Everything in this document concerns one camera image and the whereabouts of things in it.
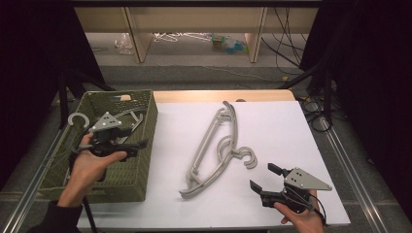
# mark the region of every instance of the metal rail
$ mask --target metal rail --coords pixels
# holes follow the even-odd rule
[[[45,175],[48,166],[46,166],[51,159],[52,152],[59,141],[63,130],[59,129],[54,140],[51,143],[51,146],[44,157],[42,164],[37,169],[36,174],[34,175],[33,179],[31,180],[30,185],[24,191],[21,199],[19,200],[15,210],[9,216],[8,221],[6,222],[6,226],[3,229],[3,233],[15,233],[18,232],[21,225],[24,222],[25,217],[27,216],[28,211],[30,210],[34,199],[36,197],[37,187],[40,184],[43,176]]]
[[[321,118],[321,124],[324,129],[328,128],[328,122],[324,117]],[[355,195],[357,196],[360,206],[363,209],[363,212],[366,215],[366,218],[373,232],[389,232],[379,210],[376,208],[376,205],[374,204],[372,198],[364,187],[358,171],[352,164],[352,161],[348,156],[348,153],[345,151],[342,143],[340,142],[333,126],[330,127],[330,129],[326,132],[326,136],[335,152],[336,157],[339,160],[339,163],[348,179],[349,184],[351,185]]]

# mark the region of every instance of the sleeve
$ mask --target sleeve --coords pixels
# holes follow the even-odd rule
[[[58,207],[56,201],[49,203],[48,211],[42,223],[31,228],[28,233],[79,233],[77,224],[83,206],[77,208]]]

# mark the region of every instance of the plastic crate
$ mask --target plastic crate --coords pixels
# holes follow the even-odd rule
[[[130,100],[122,101],[121,96]],[[157,121],[157,107],[151,90],[132,91],[91,91],[82,97],[76,113],[88,117],[90,124],[94,124],[106,112],[117,115],[139,106],[146,106],[142,111],[143,121],[124,142],[137,143],[148,139],[147,147],[139,150],[139,155],[130,157],[125,162],[112,164],[106,173],[104,182],[95,183],[92,191],[87,195],[90,203],[114,202],[141,202],[146,198],[146,186],[149,175],[151,152]],[[135,119],[131,114],[120,116],[122,127],[131,127]],[[46,198],[57,200],[65,186],[66,174],[69,168],[68,156],[70,149],[83,137],[85,121],[81,117],[73,117],[74,125],[67,125],[51,155],[48,169],[43,177],[38,191]]]

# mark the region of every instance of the hand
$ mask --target hand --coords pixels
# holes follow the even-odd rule
[[[81,144],[88,145],[92,136],[92,133],[84,135]],[[82,150],[76,158],[69,183],[61,193],[57,206],[79,207],[94,182],[103,176],[104,170],[126,156],[125,151],[117,151],[105,157],[97,157],[89,150]]]
[[[316,196],[316,190],[311,190],[310,193]],[[314,207],[319,210],[318,202],[313,203]],[[278,210],[285,217],[281,223],[286,224],[290,221],[296,230],[300,233],[324,233],[325,229],[322,224],[321,218],[315,213],[305,210],[304,212],[297,214],[289,209],[288,206],[276,202],[274,208]]]

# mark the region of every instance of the white tabletop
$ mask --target white tabletop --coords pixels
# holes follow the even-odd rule
[[[231,102],[238,119],[237,147],[254,150],[258,165],[246,169],[232,158],[222,175],[203,192],[185,200],[179,190],[187,188],[185,175],[213,116],[222,103],[157,104],[147,197],[140,203],[92,204],[100,229],[121,230],[210,230],[269,229],[281,225],[282,215],[261,206],[249,186],[252,180],[264,190],[279,192],[283,177],[267,170],[267,163],[281,168],[299,167],[333,187],[318,191],[326,208],[327,223],[349,224],[350,220],[334,188],[306,119],[294,101]],[[223,124],[199,169],[207,177],[219,161],[217,141],[229,133]],[[89,228],[83,213],[78,226]]]

